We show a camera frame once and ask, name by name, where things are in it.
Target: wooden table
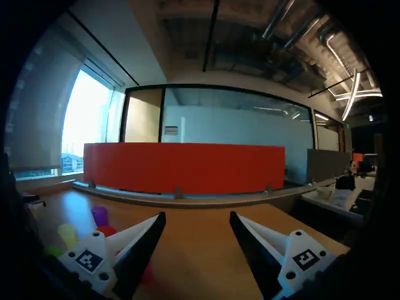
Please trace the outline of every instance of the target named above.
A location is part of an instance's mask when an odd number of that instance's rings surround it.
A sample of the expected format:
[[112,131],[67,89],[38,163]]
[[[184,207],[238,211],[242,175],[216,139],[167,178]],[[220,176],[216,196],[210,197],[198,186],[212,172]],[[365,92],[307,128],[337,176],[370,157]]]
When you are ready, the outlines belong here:
[[230,211],[285,235],[302,229],[335,255],[348,248],[290,217],[270,204],[220,209],[177,209],[140,206],[107,200],[75,190],[43,197],[47,206],[38,217],[45,246],[64,243],[57,234],[62,223],[76,227],[79,238],[96,228],[91,207],[108,209],[109,224],[124,230],[160,211],[166,226],[151,257],[153,281],[140,284],[134,299],[257,299],[253,274],[229,224]]

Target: exposed ceiling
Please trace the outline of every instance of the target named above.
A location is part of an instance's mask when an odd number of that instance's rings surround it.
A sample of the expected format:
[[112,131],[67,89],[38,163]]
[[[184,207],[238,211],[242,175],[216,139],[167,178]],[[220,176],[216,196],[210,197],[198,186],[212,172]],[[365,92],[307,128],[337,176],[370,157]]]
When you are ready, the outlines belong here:
[[[188,64],[198,60],[201,68],[214,0],[157,1],[172,50]],[[206,68],[266,78],[303,93],[368,70],[360,75],[359,90],[379,87],[357,45],[313,0],[221,0]],[[351,87],[348,79],[329,91],[349,93]],[[338,110],[346,102],[337,103]]]

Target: cubicle divider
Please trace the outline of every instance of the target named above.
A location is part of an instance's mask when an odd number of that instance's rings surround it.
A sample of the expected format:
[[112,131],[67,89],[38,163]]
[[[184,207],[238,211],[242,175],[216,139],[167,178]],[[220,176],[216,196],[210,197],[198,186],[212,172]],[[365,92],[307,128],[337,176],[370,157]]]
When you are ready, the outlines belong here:
[[307,182],[321,182],[343,175],[351,159],[348,152],[308,149]]
[[364,154],[362,153],[353,153],[353,162],[355,163],[355,167],[359,168],[359,162],[364,160]]
[[282,189],[285,148],[208,143],[84,145],[83,180],[143,193],[241,194]]

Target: purple cup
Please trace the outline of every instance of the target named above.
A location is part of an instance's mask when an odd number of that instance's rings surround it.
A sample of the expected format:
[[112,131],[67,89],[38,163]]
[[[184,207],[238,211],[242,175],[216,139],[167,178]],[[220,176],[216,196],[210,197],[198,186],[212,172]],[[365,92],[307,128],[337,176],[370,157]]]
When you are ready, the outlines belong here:
[[107,208],[105,208],[104,206],[94,206],[91,209],[91,213],[93,215],[93,219],[96,222],[97,227],[109,225],[109,216]]

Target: window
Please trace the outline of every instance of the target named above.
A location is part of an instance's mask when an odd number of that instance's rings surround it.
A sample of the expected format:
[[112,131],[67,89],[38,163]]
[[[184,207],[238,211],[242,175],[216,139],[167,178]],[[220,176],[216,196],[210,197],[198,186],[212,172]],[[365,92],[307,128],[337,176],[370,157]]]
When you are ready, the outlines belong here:
[[106,141],[113,89],[79,71],[66,108],[61,143],[62,174],[83,172],[85,143]]
[[14,172],[14,177],[15,177],[16,181],[54,177],[57,175],[58,175],[57,169],[15,171]]
[[343,124],[314,111],[318,149],[345,152]]
[[306,183],[307,149],[314,148],[308,108],[281,98],[218,88],[167,88],[161,141],[281,146],[285,182]]

